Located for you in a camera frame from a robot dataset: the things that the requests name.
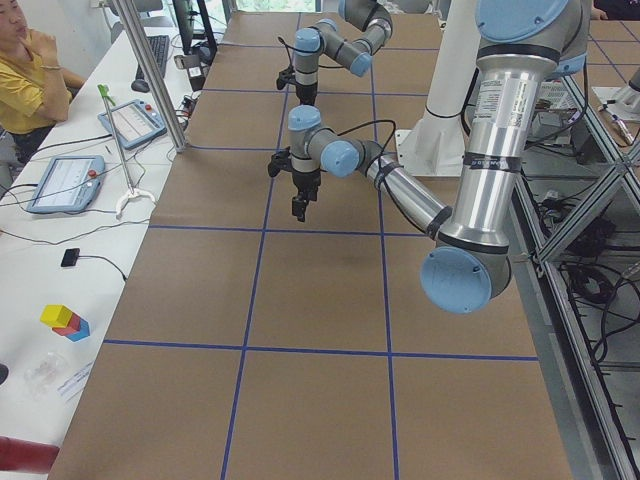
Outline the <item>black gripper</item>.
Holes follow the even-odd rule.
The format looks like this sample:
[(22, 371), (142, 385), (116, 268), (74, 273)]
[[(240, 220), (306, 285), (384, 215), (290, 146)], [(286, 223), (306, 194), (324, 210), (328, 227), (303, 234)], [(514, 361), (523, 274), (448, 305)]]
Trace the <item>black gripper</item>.
[(299, 221), (306, 221), (306, 209), (309, 201), (316, 201), (319, 187), (321, 185), (321, 170), (316, 169), (310, 172), (292, 172), (294, 185), (297, 194), (291, 200), (292, 215)]
[(297, 84), (295, 87), (296, 96), (301, 105), (314, 106), (318, 93), (318, 84)]

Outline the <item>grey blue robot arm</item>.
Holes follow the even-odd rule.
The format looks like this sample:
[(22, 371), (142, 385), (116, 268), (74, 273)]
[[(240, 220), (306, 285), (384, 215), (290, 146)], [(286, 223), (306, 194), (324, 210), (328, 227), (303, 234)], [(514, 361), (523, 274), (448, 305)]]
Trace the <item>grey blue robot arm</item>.
[(583, 67), (590, 4), (477, 4), (476, 64), (481, 83), (453, 206), (438, 200), (379, 144), (341, 137), (323, 124), (312, 103), (320, 57), (327, 56), (354, 74), (364, 74), (393, 31), (389, 13), (374, 1), (344, 2), (340, 13), (360, 29), (359, 39), (345, 40), (335, 24), (325, 20), (296, 34), (293, 62), (278, 85), (294, 85), (300, 103), (288, 115), (290, 144), (273, 155), (268, 172), (292, 175), (297, 189), (292, 212), (298, 219), (304, 218), (308, 204), (316, 199), (323, 173), (337, 177), (362, 173), (435, 241), (420, 272), (429, 300), (456, 314), (482, 309), (511, 278), (509, 241), (502, 224), (521, 171), (541, 84)]
[(277, 87), (295, 86), (302, 105), (314, 105), (318, 91), (320, 58), (325, 55), (351, 74), (362, 77), (373, 56), (391, 39), (393, 22), (387, 9), (376, 1), (341, 1), (341, 18), (361, 31), (353, 41), (342, 37), (332, 19), (296, 31), (290, 67), (281, 72)]

